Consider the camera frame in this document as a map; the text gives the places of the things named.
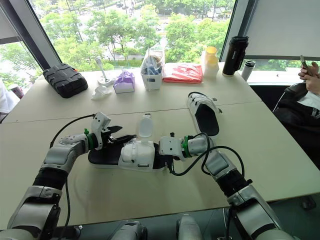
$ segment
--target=glass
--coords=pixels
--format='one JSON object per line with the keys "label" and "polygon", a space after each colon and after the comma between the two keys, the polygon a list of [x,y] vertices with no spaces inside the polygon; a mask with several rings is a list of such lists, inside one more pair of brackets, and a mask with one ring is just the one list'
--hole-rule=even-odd
{"label": "glass", "polygon": [[247,60],[255,61],[255,67],[248,77],[248,83],[272,83],[272,84],[294,84],[302,80],[298,73],[301,69],[300,60],[282,59],[247,59],[242,62],[240,72],[244,69]]}
{"label": "glass", "polygon": [[64,63],[79,71],[140,67],[146,50],[166,45],[166,62],[221,54],[235,0],[30,0]]}
{"label": "glass", "polygon": [[41,74],[41,68],[22,41],[0,45],[0,78],[8,91],[10,85],[17,84],[26,93]]}

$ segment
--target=smartphone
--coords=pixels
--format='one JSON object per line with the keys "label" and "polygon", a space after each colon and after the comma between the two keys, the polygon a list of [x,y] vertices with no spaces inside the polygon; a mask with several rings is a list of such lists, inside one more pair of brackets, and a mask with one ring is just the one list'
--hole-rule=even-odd
{"label": "smartphone", "polygon": [[313,74],[310,71],[310,69],[309,69],[309,67],[308,67],[308,65],[306,63],[304,56],[300,55],[300,61],[301,61],[302,66],[307,70],[307,74],[309,76],[313,77]]}

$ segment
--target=black cable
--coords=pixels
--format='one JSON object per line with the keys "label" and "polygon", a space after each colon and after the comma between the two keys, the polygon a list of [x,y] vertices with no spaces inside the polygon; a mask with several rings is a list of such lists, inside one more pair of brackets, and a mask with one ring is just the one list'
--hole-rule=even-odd
{"label": "black cable", "polygon": [[242,161],[240,155],[239,155],[235,150],[233,150],[231,147],[228,147],[228,146],[213,146],[213,147],[211,147],[209,150],[201,153],[201,154],[194,160],[194,162],[193,162],[184,172],[176,173],[176,172],[174,172],[174,171],[171,169],[171,166],[168,166],[169,172],[170,172],[171,174],[175,175],[175,176],[185,175],[187,172],[190,171],[190,169],[192,169],[192,167],[193,167],[204,155],[206,155],[206,157],[204,158],[202,165],[205,166],[206,161],[207,161],[207,158],[208,158],[207,156],[209,155],[209,152],[211,152],[212,150],[215,150],[215,149],[228,149],[228,150],[230,150],[231,152],[233,152],[233,153],[237,156],[237,158],[239,159],[239,162],[240,162],[240,165],[241,165],[241,175],[242,175],[243,177],[245,177],[245,166],[244,166],[244,162]]}
{"label": "black cable", "polygon": [[94,117],[95,115],[96,115],[96,114],[91,114],[91,115],[87,115],[87,116],[78,117],[78,118],[70,121],[70,122],[67,123],[66,125],[64,125],[64,126],[56,133],[56,135],[53,137],[52,141],[50,142],[50,148],[53,147],[53,145],[54,145],[54,143],[55,143],[55,140],[56,140],[56,138],[59,136],[59,134],[60,134],[66,127],[68,127],[70,124],[73,124],[74,122],[79,121],[79,120],[81,120],[81,119]]}
{"label": "black cable", "polygon": [[69,189],[68,189],[68,178],[65,179],[65,194],[66,194],[66,202],[67,202],[67,207],[68,207],[68,213],[66,216],[65,224],[64,227],[61,231],[60,237],[58,240],[61,240],[64,237],[65,231],[67,229],[67,226],[69,224],[69,219],[70,219],[70,212],[71,212],[71,207],[70,207],[70,196],[69,196]]}
{"label": "black cable", "polygon": [[230,222],[231,222],[232,206],[229,208],[228,217],[226,220],[225,239],[229,240]]}
{"label": "black cable", "polygon": [[193,168],[193,166],[194,166],[204,155],[205,155],[205,157],[204,157],[204,160],[203,160],[203,161],[204,161],[204,162],[207,161],[208,156],[209,156],[209,153],[210,153],[210,139],[209,139],[208,134],[206,134],[205,132],[201,132],[201,133],[199,133],[199,134],[197,134],[197,135],[195,135],[195,136],[193,136],[193,137],[195,138],[195,137],[197,137],[197,136],[199,136],[199,135],[205,135],[205,137],[206,137],[206,141],[207,141],[207,149],[206,149],[206,151],[205,151],[203,154],[201,154],[200,156],[198,156],[198,157],[194,160],[194,162],[191,163],[191,165],[190,165],[185,171],[183,171],[183,172],[176,173],[173,163],[172,163],[171,165],[168,165],[169,172],[170,172],[171,174],[173,174],[173,175],[175,175],[175,176],[183,176],[183,175],[185,175],[187,172],[190,171],[190,169]]}
{"label": "black cable", "polygon": [[[70,124],[73,124],[76,121],[79,121],[81,119],[85,119],[85,118],[90,118],[90,117],[95,117],[96,114],[90,114],[90,115],[86,115],[86,116],[81,116],[78,117],[72,121],[70,121],[69,123],[67,123],[66,125],[64,125],[57,133],[56,135],[53,137],[52,141],[50,142],[50,148],[53,147],[56,138],[59,136],[59,134],[66,128],[68,127]],[[70,219],[70,214],[71,214],[71,206],[70,206],[70,196],[69,196],[69,189],[68,189],[68,178],[65,179],[65,194],[66,194],[66,202],[67,202],[67,217],[65,220],[65,224],[64,227],[61,231],[60,237],[58,238],[58,240],[61,240],[65,234],[65,231],[67,229],[67,226],[69,224],[69,219]]]}
{"label": "black cable", "polygon": [[[215,150],[215,149],[228,149],[230,150],[231,152],[233,152],[236,157],[239,159],[239,162],[240,162],[240,165],[241,165],[241,175],[243,177],[245,177],[245,165],[244,165],[244,162],[242,161],[240,155],[235,151],[233,150],[231,147],[228,147],[228,146],[213,146],[209,149],[209,152],[212,151],[212,150]],[[201,155],[199,155],[199,157],[203,157],[203,155],[205,155],[205,152],[201,153]]]}
{"label": "black cable", "polygon": [[202,161],[201,170],[202,170],[202,172],[203,172],[204,174],[210,176],[211,174],[205,170],[205,164],[206,164],[206,161],[207,161],[207,159],[208,159],[209,152],[210,152],[210,139],[209,139],[208,134],[205,133],[205,132],[201,132],[201,133],[195,135],[194,138],[197,137],[197,136],[199,136],[199,135],[205,135],[205,137],[206,137],[206,146],[207,146],[207,148],[206,148],[207,155],[206,155],[206,157],[204,158],[204,160]]}

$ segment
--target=pink bag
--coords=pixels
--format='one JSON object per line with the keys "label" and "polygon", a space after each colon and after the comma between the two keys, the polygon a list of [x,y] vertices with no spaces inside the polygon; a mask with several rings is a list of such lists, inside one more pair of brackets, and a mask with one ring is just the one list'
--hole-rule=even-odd
{"label": "pink bag", "polygon": [[200,84],[202,68],[196,63],[166,63],[163,70],[163,81],[166,83]]}

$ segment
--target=black tumbler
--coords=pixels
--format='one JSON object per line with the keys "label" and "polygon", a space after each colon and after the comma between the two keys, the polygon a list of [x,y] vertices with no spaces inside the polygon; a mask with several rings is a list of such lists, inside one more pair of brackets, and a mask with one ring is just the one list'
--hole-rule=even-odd
{"label": "black tumbler", "polygon": [[222,74],[232,76],[238,71],[245,58],[246,48],[248,47],[248,36],[234,36],[230,40],[229,50],[226,56]]}

